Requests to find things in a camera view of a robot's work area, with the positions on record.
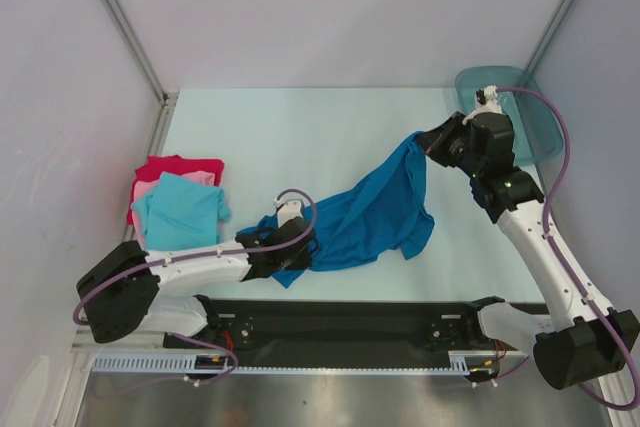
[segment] folded cloth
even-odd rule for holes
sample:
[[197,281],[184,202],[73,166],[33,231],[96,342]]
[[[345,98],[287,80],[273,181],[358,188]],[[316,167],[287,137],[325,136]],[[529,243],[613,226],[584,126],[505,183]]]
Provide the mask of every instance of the folded cloth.
[[[374,262],[389,249],[400,248],[405,259],[422,252],[434,220],[424,208],[427,161],[413,140],[419,133],[405,139],[353,189],[318,202],[315,231],[319,249],[312,256],[311,270],[356,267]],[[311,220],[309,207],[303,216]],[[277,217],[272,215],[242,232],[277,226]],[[282,270],[273,277],[288,287],[303,272]]]
[[[160,178],[163,172],[169,172],[176,175],[183,175],[189,172],[197,171],[210,172],[215,175],[214,185],[220,185],[222,179],[222,171],[224,170],[224,162],[219,159],[183,159],[179,155],[170,155],[168,157],[156,157],[150,155],[147,157],[147,163],[136,169],[136,179],[131,184],[131,195],[129,205],[135,201],[134,191],[138,181],[153,182]],[[127,223],[133,225],[133,216],[131,209],[127,212]]]
[[182,250],[220,242],[218,220],[231,211],[220,187],[163,173],[158,185],[132,205],[149,250]]
[[[188,179],[192,182],[197,182],[198,184],[204,185],[215,185],[216,175],[210,172],[204,172],[199,170],[198,172],[189,172],[188,174],[181,175],[181,177]],[[145,195],[147,192],[151,191],[158,185],[159,180],[154,180],[153,182],[143,182],[138,181],[134,184],[133,187],[133,200],[134,202],[138,200],[140,197]],[[133,219],[133,229],[136,232],[136,237],[138,239],[138,243],[140,247],[145,248],[145,240],[144,234],[142,233],[142,226],[140,225],[140,216],[136,213],[135,210],[131,212],[131,217]]]

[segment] gray floor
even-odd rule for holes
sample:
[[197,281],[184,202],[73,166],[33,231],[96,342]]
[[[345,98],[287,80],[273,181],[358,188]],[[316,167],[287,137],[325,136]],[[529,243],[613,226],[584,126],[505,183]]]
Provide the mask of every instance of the gray floor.
[[548,387],[532,363],[498,388],[445,377],[243,374],[197,389],[162,382],[101,398],[151,378],[92,374],[77,427],[611,425],[578,389]]

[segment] teal cloth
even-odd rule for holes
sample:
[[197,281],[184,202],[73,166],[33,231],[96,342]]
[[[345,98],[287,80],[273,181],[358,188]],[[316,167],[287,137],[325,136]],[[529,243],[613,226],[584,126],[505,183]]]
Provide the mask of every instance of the teal cloth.
[[140,217],[148,250],[194,249],[220,243],[218,221],[231,217],[223,189],[167,172],[132,208]]

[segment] blue cloth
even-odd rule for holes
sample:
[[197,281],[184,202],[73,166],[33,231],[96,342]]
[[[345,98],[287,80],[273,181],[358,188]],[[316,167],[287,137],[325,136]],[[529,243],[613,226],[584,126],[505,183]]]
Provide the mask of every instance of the blue cloth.
[[149,250],[182,250],[220,242],[218,220],[231,211],[220,187],[198,184],[167,172],[131,206]]
[[[427,244],[434,220],[424,208],[427,161],[413,141],[405,139],[389,158],[348,192],[318,202],[315,226],[319,249],[311,270],[347,269],[374,262],[385,250],[400,249],[405,259],[415,257]],[[311,209],[303,216],[311,220]],[[256,228],[276,228],[275,215],[264,217]],[[283,270],[273,277],[285,287],[302,275]]]

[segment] purple cable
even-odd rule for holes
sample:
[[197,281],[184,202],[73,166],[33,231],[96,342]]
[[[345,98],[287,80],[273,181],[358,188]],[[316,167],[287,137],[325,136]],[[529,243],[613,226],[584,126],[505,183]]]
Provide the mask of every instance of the purple cable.
[[[565,123],[564,118],[562,117],[562,114],[560,113],[558,108],[555,105],[553,105],[551,101],[547,99],[544,95],[534,90],[524,89],[522,87],[499,88],[496,90],[496,92],[498,93],[518,92],[518,93],[533,95],[534,97],[544,102],[549,107],[549,109],[551,109],[551,111],[553,112],[553,115],[556,117],[556,119],[558,120],[558,123],[560,124],[560,129],[562,130],[562,136],[564,137],[564,160],[562,162],[562,168],[560,169],[560,173],[558,174],[558,177],[553,183],[553,186],[549,191],[549,195],[547,196],[547,200],[544,203],[544,208],[542,209],[542,227],[545,234],[548,234],[549,222],[551,219],[551,203],[554,197],[556,196],[556,194],[558,193],[560,184],[564,180],[564,176],[567,172],[567,168],[569,167],[569,159],[571,157],[571,142],[569,140],[569,129],[567,128],[567,124]],[[573,270],[573,267],[571,267],[571,264],[569,263],[569,261],[566,259],[566,257],[560,250],[560,247],[558,246],[557,242],[554,240],[553,236],[547,236],[547,240],[549,241],[551,250],[553,250],[554,254],[556,255],[556,257],[564,267],[564,270],[567,272],[567,274],[569,275],[569,277],[571,278],[575,286],[578,288],[580,295],[582,295],[583,297],[586,297],[588,295],[587,288],[584,286],[584,284],[576,274],[575,270]],[[608,402],[602,397],[599,397],[595,392],[590,390],[584,384],[579,385],[579,387],[593,400],[595,400],[596,402],[599,402],[605,407],[608,407],[609,409],[621,410],[621,411],[633,410],[636,407],[638,407],[638,405],[640,405],[640,373],[638,372],[638,368],[635,362],[633,361],[633,358],[631,357],[631,353],[629,352],[629,349],[625,345],[624,341],[622,340],[618,332],[616,332],[613,325],[611,325],[611,322],[609,322],[609,319],[607,319],[606,315],[602,312],[602,310],[600,310],[600,308],[596,305],[596,303],[593,300],[588,300],[587,304],[589,305],[589,307],[591,307],[591,310],[593,310],[594,314],[596,314],[596,317],[598,317],[598,319],[605,326],[605,328],[613,338],[614,342],[620,349],[620,352],[622,352],[622,356],[624,357],[624,360],[626,361],[627,366],[629,367],[629,372],[631,373],[631,377],[633,379],[633,386],[634,386],[633,400],[628,404],[624,404],[624,405],[614,404],[614,403]]]
[[[198,383],[198,385],[208,385],[208,384],[213,384],[214,382],[218,382],[222,379],[224,379],[225,377],[228,377],[229,375],[231,375],[233,373],[234,370],[236,370],[238,368],[238,357],[236,356],[236,354],[233,353],[233,351],[222,347],[220,345],[215,345],[215,344],[210,344],[208,342],[202,342],[201,340],[196,340],[196,339],[192,339],[190,337],[186,337],[184,335],[181,334],[169,334],[172,335],[173,337],[175,337],[176,339],[180,339],[184,342],[189,342],[191,344],[197,345],[199,347],[205,347],[207,349],[214,349],[214,350],[219,350],[221,352],[223,352],[228,358],[231,358],[233,360],[233,366],[228,368],[227,370],[225,370],[224,372],[221,372],[219,374],[217,374],[215,377],[212,377],[210,379],[207,380],[201,380],[201,381],[195,381]],[[125,395],[125,394],[130,394],[132,392],[136,392],[140,389],[143,389],[145,387],[148,387],[150,385],[154,385],[154,384],[159,384],[161,382],[167,382],[169,380],[182,380],[184,381],[184,376],[177,376],[177,375],[167,375],[164,377],[157,377],[155,379],[151,379],[151,380],[147,380],[145,382],[141,382],[139,384],[136,384],[132,387],[128,387],[126,389],[123,390],[119,390],[117,392],[114,392],[113,394],[109,394],[109,395],[99,395],[96,394],[95,392],[93,392],[93,396],[96,397],[99,400],[109,400],[109,399],[113,399],[114,397],[119,397],[121,395]]]
[[[286,194],[298,194],[303,196],[306,199],[306,201],[309,203],[309,207],[311,207],[311,212],[312,212],[311,222],[309,223],[309,226],[306,228],[306,230],[300,235],[298,235],[295,239],[289,240],[287,242],[283,242],[281,244],[270,245],[268,247],[254,247],[250,249],[231,249],[231,250],[223,250],[220,253],[218,253],[218,251],[216,250],[210,250],[207,252],[198,252],[195,254],[179,255],[179,256],[173,257],[172,262],[173,263],[184,262],[186,260],[201,259],[203,257],[214,257],[214,256],[217,257],[218,255],[258,254],[262,252],[273,252],[280,249],[286,249],[291,245],[297,244],[302,239],[304,239],[308,234],[310,234],[313,228],[315,227],[316,222],[318,220],[318,207],[316,206],[313,199],[306,192],[303,192],[302,190],[299,190],[299,189],[283,190],[278,195],[277,200],[280,200]],[[116,282],[121,281],[125,277],[128,277],[137,272],[140,272],[141,270],[148,269],[150,267],[157,267],[158,265],[163,265],[165,262],[166,262],[165,259],[159,259],[159,260],[154,260],[152,262],[146,262],[144,264],[136,265],[135,267],[131,267],[130,269],[125,270],[124,272],[120,272],[118,275],[115,275],[110,279],[106,280],[105,282],[103,282],[102,284],[94,287],[92,290],[90,290],[87,293],[87,295],[85,295],[80,300],[78,305],[76,305],[76,308],[73,310],[73,321],[77,325],[89,325],[89,322],[80,318],[80,312],[82,311],[84,306],[87,305],[89,302],[91,302],[91,300],[94,299],[100,292],[112,286]]]

